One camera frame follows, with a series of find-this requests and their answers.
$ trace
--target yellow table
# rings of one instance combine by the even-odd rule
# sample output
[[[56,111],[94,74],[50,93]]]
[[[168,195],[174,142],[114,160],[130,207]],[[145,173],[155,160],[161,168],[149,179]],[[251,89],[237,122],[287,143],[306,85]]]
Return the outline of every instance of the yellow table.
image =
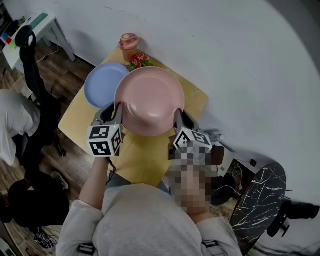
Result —
[[[128,64],[119,48],[115,49],[102,64],[107,62],[116,62],[125,66]],[[184,91],[185,110],[194,119],[198,119],[208,102],[208,96],[154,59],[150,58],[150,63],[170,72],[178,79]],[[82,87],[59,123],[59,129],[88,154],[90,151],[87,146],[87,129],[97,111],[98,109],[89,105],[85,99],[85,90]],[[123,132],[126,136],[120,147],[120,156],[112,158],[117,174],[133,184],[145,183],[156,187],[170,166],[168,144],[169,136],[175,134],[174,129],[157,137],[139,136],[125,128]]]

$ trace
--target white sweatshirt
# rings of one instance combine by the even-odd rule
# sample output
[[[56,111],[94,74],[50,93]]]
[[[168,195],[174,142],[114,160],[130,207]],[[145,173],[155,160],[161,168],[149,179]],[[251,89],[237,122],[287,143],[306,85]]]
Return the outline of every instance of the white sweatshirt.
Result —
[[[12,138],[35,134],[40,124],[40,110],[20,93],[0,89],[0,157],[10,166],[14,164],[16,145]]]
[[[102,211],[76,200],[56,247],[57,256],[78,256],[93,244],[95,256],[241,256],[230,224],[212,218],[197,225],[171,196],[146,184],[109,188]]]

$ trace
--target gray pants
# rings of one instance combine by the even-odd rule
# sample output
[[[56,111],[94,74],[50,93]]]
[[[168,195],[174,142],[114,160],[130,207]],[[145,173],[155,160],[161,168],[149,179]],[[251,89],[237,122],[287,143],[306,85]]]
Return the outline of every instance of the gray pants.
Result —
[[[115,173],[113,175],[112,179],[110,180],[110,182],[108,182],[108,184],[106,185],[106,190],[110,189],[110,188],[121,187],[121,186],[126,186],[126,185],[131,185],[131,182],[126,180],[125,178],[122,178],[117,173]],[[162,190],[165,193],[170,194],[169,190],[167,189],[167,187],[166,187],[166,185],[164,184],[163,181],[161,181],[159,183],[157,188]]]

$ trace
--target round marble tabletop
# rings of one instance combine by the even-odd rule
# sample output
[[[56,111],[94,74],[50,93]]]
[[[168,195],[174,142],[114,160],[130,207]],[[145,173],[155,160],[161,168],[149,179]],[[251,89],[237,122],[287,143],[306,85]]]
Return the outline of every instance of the round marble tabletop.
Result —
[[[230,224],[246,255],[276,218],[286,193],[287,179],[279,163],[263,167],[238,201]]]

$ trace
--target wooden floor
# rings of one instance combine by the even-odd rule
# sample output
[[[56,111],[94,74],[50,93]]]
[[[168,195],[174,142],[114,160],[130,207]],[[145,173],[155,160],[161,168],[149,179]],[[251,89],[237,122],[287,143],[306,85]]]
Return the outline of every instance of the wooden floor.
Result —
[[[36,48],[36,59],[40,60],[56,50],[56,46],[49,48],[44,42],[40,41]],[[24,78],[17,82],[14,87],[13,84],[22,77],[22,74],[17,70],[11,71],[9,68],[6,70],[4,76],[2,76],[4,69],[1,67],[5,65],[3,62],[3,59],[0,59],[0,89],[21,92],[23,86],[26,84]],[[38,67],[48,91],[52,90],[53,95],[57,98],[66,98],[66,101],[62,104],[62,115],[84,85],[88,74],[94,68],[81,59],[76,59],[74,62],[70,61],[63,49],[50,55],[47,60],[40,61]],[[76,146],[64,134],[61,133],[59,137],[62,147],[67,152],[66,156],[62,158],[59,157],[52,145],[44,147],[42,150],[44,157],[40,165],[40,170],[45,173],[50,173],[54,169],[60,171],[69,183],[67,195],[72,202],[78,198],[94,159]],[[23,178],[24,170],[22,167],[13,168],[7,166],[0,160],[0,191],[8,190],[14,182]],[[216,217],[224,216],[230,219],[236,203],[237,201],[235,199],[230,199],[229,202],[223,206],[213,206],[211,211]],[[26,228],[18,226],[14,221],[6,226],[23,255],[28,256],[26,250],[28,250],[32,256],[55,255],[55,248],[51,250],[42,249],[42,247],[34,242],[33,236]],[[61,231],[60,226],[49,226],[45,227],[44,230],[58,241]]]

